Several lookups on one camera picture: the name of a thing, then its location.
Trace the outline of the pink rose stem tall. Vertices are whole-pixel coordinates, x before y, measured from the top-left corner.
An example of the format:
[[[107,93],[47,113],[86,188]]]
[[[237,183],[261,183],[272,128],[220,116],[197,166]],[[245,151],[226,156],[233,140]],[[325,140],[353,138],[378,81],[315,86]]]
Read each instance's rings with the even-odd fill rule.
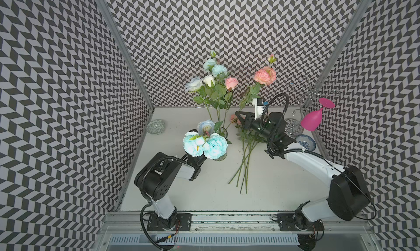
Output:
[[[251,103],[254,98],[259,98],[261,88],[273,84],[277,80],[277,74],[273,68],[273,64],[277,61],[277,57],[271,54],[268,57],[268,65],[255,72],[253,80],[254,83],[245,89],[241,95],[239,107],[243,109]]]

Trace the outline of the single pink rose stem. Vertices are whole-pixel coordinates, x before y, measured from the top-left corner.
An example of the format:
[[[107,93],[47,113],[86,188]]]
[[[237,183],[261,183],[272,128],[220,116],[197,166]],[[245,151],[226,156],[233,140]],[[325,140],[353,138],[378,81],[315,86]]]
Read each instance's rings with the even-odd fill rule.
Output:
[[[230,109],[232,102],[233,102],[233,96],[234,96],[234,89],[238,85],[238,79],[235,77],[229,77],[225,79],[225,88],[226,88],[226,95],[223,97],[223,100],[225,102],[225,112],[224,112],[224,123],[223,127],[225,127],[226,119],[227,119],[227,112]]]

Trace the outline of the small pink bud stem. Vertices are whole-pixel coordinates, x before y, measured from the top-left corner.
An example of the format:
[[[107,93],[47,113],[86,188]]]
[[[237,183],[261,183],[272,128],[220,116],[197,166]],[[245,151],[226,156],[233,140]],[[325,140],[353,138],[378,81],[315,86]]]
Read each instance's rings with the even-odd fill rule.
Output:
[[[238,188],[239,183],[240,183],[240,177],[241,177],[241,173],[242,173],[242,169],[245,166],[245,163],[247,161],[247,155],[249,152],[249,141],[248,141],[248,132],[244,132],[244,135],[242,137],[242,160],[241,160],[241,164],[240,167],[238,169],[238,176],[237,176],[237,182],[236,182],[236,187]]]

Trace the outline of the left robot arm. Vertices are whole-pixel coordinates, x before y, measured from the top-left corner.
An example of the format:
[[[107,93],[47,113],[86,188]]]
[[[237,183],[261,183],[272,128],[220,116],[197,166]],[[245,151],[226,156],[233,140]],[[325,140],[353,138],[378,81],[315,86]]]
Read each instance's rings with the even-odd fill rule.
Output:
[[[167,196],[174,180],[176,178],[195,180],[206,160],[204,155],[193,157],[185,154],[182,158],[177,158],[159,152],[139,171],[134,179],[134,185],[153,206],[157,217],[169,220],[176,214],[176,207]]]

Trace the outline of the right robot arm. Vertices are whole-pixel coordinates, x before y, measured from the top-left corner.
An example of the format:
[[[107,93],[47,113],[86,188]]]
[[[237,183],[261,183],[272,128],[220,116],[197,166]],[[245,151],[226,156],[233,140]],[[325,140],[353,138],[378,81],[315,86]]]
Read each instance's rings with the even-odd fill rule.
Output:
[[[235,115],[242,130],[250,131],[267,143],[265,151],[271,158],[278,156],[299,165],[328,188],[327,197],[309,200],[294,211],[296,221],[312,223],[331,217],[350,221],[364,208],[373,205],[361,170],[333,163],[289,137],[285,133],[287,122],[282,113],[271,113],[266,121],[251,112],[237,111]]]

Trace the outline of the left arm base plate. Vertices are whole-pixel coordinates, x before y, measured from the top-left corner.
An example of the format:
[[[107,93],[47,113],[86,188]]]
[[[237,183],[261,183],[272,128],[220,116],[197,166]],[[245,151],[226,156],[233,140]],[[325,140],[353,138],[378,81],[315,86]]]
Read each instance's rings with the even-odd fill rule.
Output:
[[[193,215],[191,213],[177,213],[169,219],[158,217],[152,213],[147,221],[148,231],[190,231]]]

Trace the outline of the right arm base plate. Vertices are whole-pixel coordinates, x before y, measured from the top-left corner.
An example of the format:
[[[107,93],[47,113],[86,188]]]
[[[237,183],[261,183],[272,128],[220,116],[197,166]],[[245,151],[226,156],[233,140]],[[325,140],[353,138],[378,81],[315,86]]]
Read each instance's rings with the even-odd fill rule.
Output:
[[[276,214],[277,223],[281,231],[285,232],[322,232],[325,230],[321,220],[315,222],[308,221],[302,215],[294,213]]]

